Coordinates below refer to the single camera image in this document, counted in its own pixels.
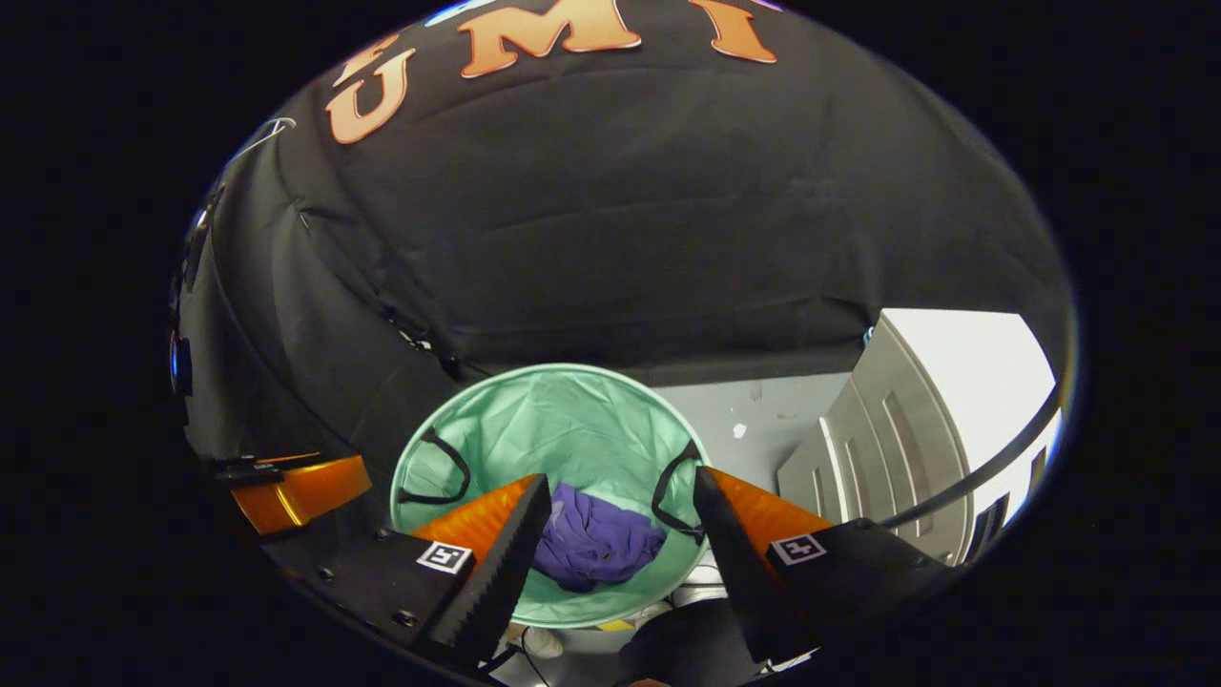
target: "black cable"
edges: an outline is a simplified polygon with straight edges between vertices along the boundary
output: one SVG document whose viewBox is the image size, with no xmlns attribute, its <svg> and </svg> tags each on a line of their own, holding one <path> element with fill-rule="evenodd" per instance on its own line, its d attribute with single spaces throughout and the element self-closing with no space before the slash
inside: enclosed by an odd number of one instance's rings
<svg viewBox="0 0 1221 687">
<path fill-rule="evenodd" d="M 474 364 L 468 364 L 466 361 L 463 361 L 463 360 L 459 360 L 458 364 L 462 365 L 462 366 L 469 367 L 470 370 L 477 372 L 479 375 L 482 375 L 484 377 L 492 377 L 492 373 L 487 372 L 486 370 L 484 370 L 481 367 L 475 366 Z"/>
<path fill-rule="evenodd" d="M 1000 475 L 1001 471 L 1012 465 L 1018 456 L 1024 454 L 1026 450 L 1034 444 L 1034 441 L 1039 438 L 1039 434 L 1042 434 L 1048 423 L 1051 422 L 1051 419 L 1054 419 L 1060 411 L 1060 390 L 1061 382 L 1056 381 L 1055 386 L 1051 388 L 1051 393 L 1048 394 L 1046 400 L 1043 401 L 1043 406 L 1040 406 L 1034 414 L 1034 417 L 1026 423 L 1022 432 L 1018 432 L 1017 437 L 1006 444 L 999 454 L 988 459 L 988 462 L 979 466 L 978 470 L 973 471 L 958 482 L 955 482 L 950 487 L 946 487 L 940 493 L 921 502 L 919 504 L 916 504 L 901 514 L 888 517 L 878 525 L 886 530 L 894 530 L 900 525 L 906 525 L 913 520 L 924 517 L 933 511 L 944 509 L 958 499 L 962 499 L 991 478 Z"/>
<path fill-rule="evenodd" d="M 530 628 L 527 627 L 525 630 L 525 632 L 521 633 L 521 655 L 524 655 L 526 658 L 526 663 L 530 664 L 530 667 L 535 669 L 535 675 L 538 676 L 538 680 L 542 680 L 543 686 L 545 687 L 551 687 L 551 683 L 547 682 L 547 678 L 542 676 L 542 671 L 540 671 L 538 666 L 536 666 L 534 664 L 534 659 L 530 658 L 530 650 L 526 649 L 526 632 L 529 632 L 529 631 L 530 631 Z"/>
<path fill-rule="evenodd" d="M 305 403 L 304 399 L 298 397 L 297 393 L 293 392 L 293 388 L 289 387 L 288 383 L 280 377 L 280 373 L 276 372 L 276 369 L 272 367 L 272 365 L 264 358 L 263 351 L 254 345 L 254 340 L 250 339 L 249 332 L 245 329 L 245 326 L 242 323 L 242 320 L 237 316 L 237 310 L 233 308 L 233 303 L 228 298 L 228 292 L 225 289 L 225 281 L 221 278 L 221 268 L 220 268 L 221 243 L 220 240 L 217 240 L 219 234 L 215 225 L 212 226 L 212 229 L 209 233 L 210 233 L 209 238 L 212 242 L 212 276 L 216 278 L 216 290 L 221 295 L 221 301 L 225 304 L 225 309 L 226 311 L 228 311 L 230 318 L 233 321 L 234 328 L 237 328 L 238 333 L 242 336 L 242 340 L 245 342 L 247 348 L 254 354 L 254 359 L 259 362 L 260 366 L 263 366 L 264 372 L 270 375 L 271 379 L 276 382 L 284 390 L 284 393 L 287 393 L 288 397 L 293 401 L 295 401 L 298 406 L 302 408 L 302 410 L 304 410 L 311 419 L 314 419 L 314 421 L 322 430 L 325 430 L 332 437 L 338 439 L 341 444 L 347 447 L 349 450 L 354 451 L 357 455 L 364 455 L 364 451 L 361 451 L 360 448 L 353 445 L 352 442 L 348 442 L 348 439 L 343 437 L 343 434 L 339 434 L 337 430 L 335 430 L 325 420 L 322 420 L 322 417 L 319 416 L 314 411 L 314 409 L 311 409 L 309 404 Z"/>
<path fill-rule="evenodd" d="M 497 654 L 495 658 L 492 658 L 492 660 L 487 661 L 487 665 L 480 667 L 479 670 L 481 670 L 484 675 L 491 675 L 496 672 L 502 665 L 508 663 L 509 659 L 512 659 L 513 654 L 515 653 L 518 653 L 518 648 L 514 647 L 513 644 L 509 644 L 507 649 Z"/>
</svg>

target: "orange plastic part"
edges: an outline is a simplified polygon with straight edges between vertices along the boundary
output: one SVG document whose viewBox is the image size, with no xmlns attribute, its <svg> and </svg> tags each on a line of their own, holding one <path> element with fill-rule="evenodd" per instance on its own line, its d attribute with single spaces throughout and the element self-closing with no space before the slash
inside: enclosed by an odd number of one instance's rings
<svg viewBox="0 0 1221 687">
<path fill-rule="evenodd" d="M 241 487 L 233 498 L 259 534 L 271 534 L 300 527 L 370 488 L 364 459 L 352 456 L 286 471 L 283 482 Z"/>
<path fill-rule="evenodd" d="M 496 492 L 484 494 L 474 502 L 430 521 L 411 533 L 411 537 L 465 547 L 475 554 L 475 570 L 487 560 L 487 553 L 504 530 L 526 487 L 537 475 L 510 482 Z"/>
<path fill-rule="evenodd" d="M 773 576 L 777 576 L 775 569 L 767 560 L 767 549 L 772 542 L 834 527 L 832 522 L 731 475 L 711 467 L 705 470 L 712 473 L 720 493 L 734 509 L 739 525 L 755 547 L 755 553 Z"/>
</svg>

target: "laundry basket handle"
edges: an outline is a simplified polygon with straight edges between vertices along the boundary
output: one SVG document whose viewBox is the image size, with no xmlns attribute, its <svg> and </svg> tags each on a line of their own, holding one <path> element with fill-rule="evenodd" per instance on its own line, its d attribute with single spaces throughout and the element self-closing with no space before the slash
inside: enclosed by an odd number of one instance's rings
<svg viewBox="0 0 1221 687">
<path fill-rule="evenodd" d="M 700 460 L 700 450 L 695 448 L 695 442 L 689 442 L 686 449 L 683 449 L 683 453 L 679 454 L 679 458 L 670 461 L 670 465 L 665 466 L 665 470 L 662 471 L 662 477 L 657 481 L 657 488 L 653 489 L 653 515 L 657 516 L 657 520 L 664 522 L 672 530 L 681 532 L 683 534 L 695 539 L 696 544 L 703 544 L 703 526 L 697 525 L 691 527 L 690 525 L 662 510 L 662 500 L 665 499 L 665 492 L 670 488 L 670 478 L 674 477 L 674 471 L 683 465 L 683 461 L 687 460 Z"/>
<path fill-rule="evenodd" d="M 407 489 L 399 487 L 398 503 L 399 504 L 415 503 L 415 504 L 429 504 L 433 506 L 440 506 L 444 504 L 452 504 L 465 497 L 466 488 L 470 487 L 470 467 L 466 466 L 466 461 L 462 459 L 462 454 L 459 454 L 457 449 L 451 447 L 448 442 L 437 437 L 437 431 L 432 427 L 430 427 L 424 433 L 424 436 L 420 437 L 420 441 L 432 444 L 433 447 L 444 451 L 447 456 L 449 456 L 449 460 L 453 461 L 454 465 L 458 466 L 458 470 L 462 471 L 462 487 L 458 489 L 458 494 L 453 497 L 421 497 L 420 494 L 411 494 Z"/>
</svg>

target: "purple cloth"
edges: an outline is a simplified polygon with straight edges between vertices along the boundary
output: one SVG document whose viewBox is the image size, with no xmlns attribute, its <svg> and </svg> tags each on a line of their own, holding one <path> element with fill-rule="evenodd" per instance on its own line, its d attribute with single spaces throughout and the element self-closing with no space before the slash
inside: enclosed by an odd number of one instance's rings
<svg viewBox="0 0 1221 687">
<path fill-rule="evenodd" d="M 652 563 L 665 531 L 631 511 L 560 483 L 551 499 L 551 519 L 535 550 L 534 569 L 568 592 L 589 592 L 596 582 L 625 582 Z"/>
</svg>

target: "teal laundry basket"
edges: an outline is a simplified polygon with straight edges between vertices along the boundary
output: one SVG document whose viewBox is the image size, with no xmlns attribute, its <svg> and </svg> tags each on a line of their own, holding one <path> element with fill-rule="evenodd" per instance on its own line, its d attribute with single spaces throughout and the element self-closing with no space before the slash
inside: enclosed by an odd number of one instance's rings
<svg viewBox="0 0 1221 687">
<path fill-rule="evenodd" d="M 515 622 L 590 627 L 653 604 L 695 569 L 707 550 L 692 503 L 706 456 L 683 416 L 642 384 L 590 366 L 535 366 L 486 379 L 432 414 L 398 461 L 391 517 L 410 533 L 531 473 L 546 475 L 553 492 L 567 483 L 650 517 L 665 544 L 626 582 L 575 593 L 536 570 L 526 577 Z"/>
</svg>

